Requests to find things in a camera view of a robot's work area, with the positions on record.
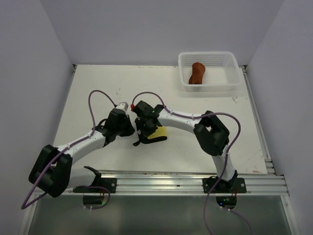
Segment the yellow microfiber towel black trim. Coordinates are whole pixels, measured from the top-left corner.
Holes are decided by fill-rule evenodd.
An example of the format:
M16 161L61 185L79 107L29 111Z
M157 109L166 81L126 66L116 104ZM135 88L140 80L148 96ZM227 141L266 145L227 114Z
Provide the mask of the yellow microfiber towel black trim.
M155 142L165 141L168 139L166 127L158 127L154 133L148 137L144 137L140 129L137 128L138 141L133 143L133 146L138 146L140 143L151 144Z

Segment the brown microfiber towel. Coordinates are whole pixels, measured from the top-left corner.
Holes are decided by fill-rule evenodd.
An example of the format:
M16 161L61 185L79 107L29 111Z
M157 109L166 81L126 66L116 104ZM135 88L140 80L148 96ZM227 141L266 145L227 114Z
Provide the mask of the brown microfiber towel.
M189 85L201 85L205 71L206 68L202 63L195 62L192 65L192 74L188 81Z

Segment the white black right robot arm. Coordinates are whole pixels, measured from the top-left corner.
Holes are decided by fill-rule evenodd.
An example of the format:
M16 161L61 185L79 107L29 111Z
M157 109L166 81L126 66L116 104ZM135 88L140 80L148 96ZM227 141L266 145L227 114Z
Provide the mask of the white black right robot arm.
M144 101L131 105L136 114L135 124L139 141L144 144L164 141L167 137L162 133L165 127L187 131L195 135L201 149L212 156L217 170L218 187L223 192L229 192L235 187L237 171L227 156L229 130L211 111L199 117L191 114L167 111L163 105L150 106Z

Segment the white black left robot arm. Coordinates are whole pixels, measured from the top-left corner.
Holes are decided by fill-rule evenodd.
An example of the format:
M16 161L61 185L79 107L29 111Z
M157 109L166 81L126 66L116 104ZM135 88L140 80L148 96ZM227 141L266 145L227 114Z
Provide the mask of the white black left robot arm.
M74 163L109 145L117 136L128 137L133 133L127 111L116 107L110 111L104 125L97 125L82 137L82 141L76 140L59 147L48 144L42 148L28 180L50 196L58 197L72 186L70 179L74 177Z

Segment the white perforated plastic basket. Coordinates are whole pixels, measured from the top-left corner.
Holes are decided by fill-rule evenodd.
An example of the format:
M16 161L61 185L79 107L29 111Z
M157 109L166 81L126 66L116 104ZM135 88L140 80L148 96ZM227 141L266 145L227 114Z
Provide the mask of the white perforated plastic basket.
M206 71L201 85L189 85L192 65L202 63ZM182 52L178 56L180 82L187 92L238 91L244 77L231 52Z

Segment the aluminium table edge rail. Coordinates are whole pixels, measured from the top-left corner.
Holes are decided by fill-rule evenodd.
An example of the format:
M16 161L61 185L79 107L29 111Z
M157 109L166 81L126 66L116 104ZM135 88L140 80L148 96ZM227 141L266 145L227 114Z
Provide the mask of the aluminium table edge rail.
M102 172L102 178L116 178L116 195L206 195L202 179L213 175L194 173L139 173L139 172ZM216 196L288 195L283 176L276 175L240 175L244 178L247 193L210 193Z

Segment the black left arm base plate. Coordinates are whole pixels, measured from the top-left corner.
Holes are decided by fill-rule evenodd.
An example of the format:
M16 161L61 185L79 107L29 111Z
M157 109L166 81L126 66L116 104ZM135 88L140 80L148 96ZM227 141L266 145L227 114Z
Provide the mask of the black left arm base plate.
M110 193L116 193L117 179L116 178L98 178L95 179L91 185L92 187L102 187L106 188ZM105 193L103 189L100 188L90 188L89 187L75 187L73 189L74 193Z

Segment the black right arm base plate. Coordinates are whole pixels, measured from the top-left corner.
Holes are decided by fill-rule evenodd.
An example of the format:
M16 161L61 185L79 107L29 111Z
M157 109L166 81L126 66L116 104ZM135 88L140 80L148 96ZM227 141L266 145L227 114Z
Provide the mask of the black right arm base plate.
M204 193L208 193L210 189L217 182L218 178L209 177L202 179L202 187ZM236 178L232 181L220 180L220 182L214 187L212 193L247 193L246 183L244 178Z

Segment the aluminium right side rail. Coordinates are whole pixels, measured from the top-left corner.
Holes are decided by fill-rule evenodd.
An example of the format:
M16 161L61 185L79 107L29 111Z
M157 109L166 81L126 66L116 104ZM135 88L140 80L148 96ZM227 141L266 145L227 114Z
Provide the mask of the aluminium right side rail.
M248 75L247 75L247 71L246 71L246 66L240 66L242 72L243 72L243 76L244 76L244 81L245 81L245 85L246 85L246 89L247 89L247 94L251 103L251 107L252 107L252 112L253 112L253 116L254 116L254 120L255 120L255 124L256 124L256 128L257 128L257 132L258 132L258 136L259 136L259 140L260 140L260 145L261 145L261 149L262 149L262 153L263 153L263 157L264 157L264 161L266 164L266 169L267 169L267 174L269 175L276 175L275 172L275 168L273 165L273 161L271 159L269 150L268 150L268 145L266 142L266 138L264 135L264 131L262 128L262 124L260 121L260 117L258 114L258 110L256 107L256 103L252 94L252 90L250 87L250 83L248 80Z

